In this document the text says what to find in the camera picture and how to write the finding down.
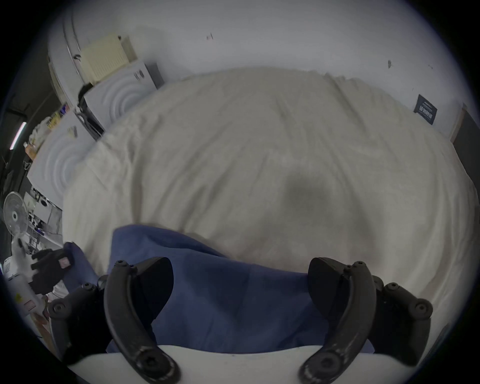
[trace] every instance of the fluorescent light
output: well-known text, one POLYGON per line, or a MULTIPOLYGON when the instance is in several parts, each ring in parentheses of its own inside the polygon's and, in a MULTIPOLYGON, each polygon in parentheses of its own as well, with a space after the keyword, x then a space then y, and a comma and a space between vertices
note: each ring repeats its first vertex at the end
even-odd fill
POLYGON ((22 131, 24 130, 25 125, 27 125, 26 121, 24 121, 24 122, 22 123, 22 125, 20 126, 20 128, 18 129, 18 132, 17 132, 17 134, 15 135, 15 138, 14 138, 13 141, 12 141, 12 145, 10 145, 10 150, 12 150, 12 149, 15 148, 15 144, 17 144, 17 140, 18 140, 18 138, 20 137, 22 131))

